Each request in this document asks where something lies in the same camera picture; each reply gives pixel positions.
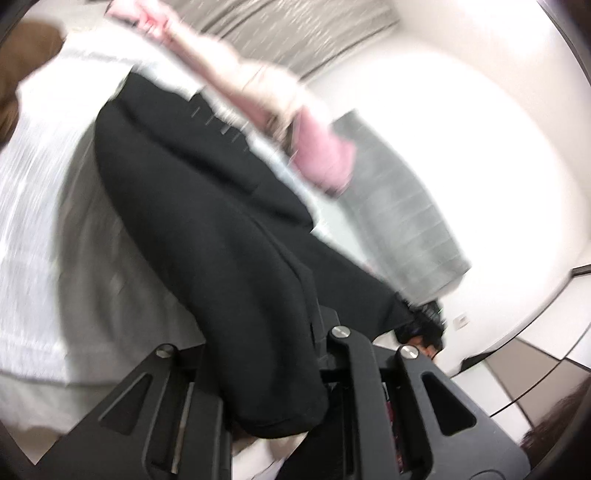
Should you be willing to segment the person's right hand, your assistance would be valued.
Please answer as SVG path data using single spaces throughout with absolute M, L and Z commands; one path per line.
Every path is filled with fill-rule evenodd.
M 439 350 L 432 344 L 425 342 L 422 336 L 416 336 L 406 342 L 407 345 L 415 346 L 422 354 L 434 360 L 438 355 Z

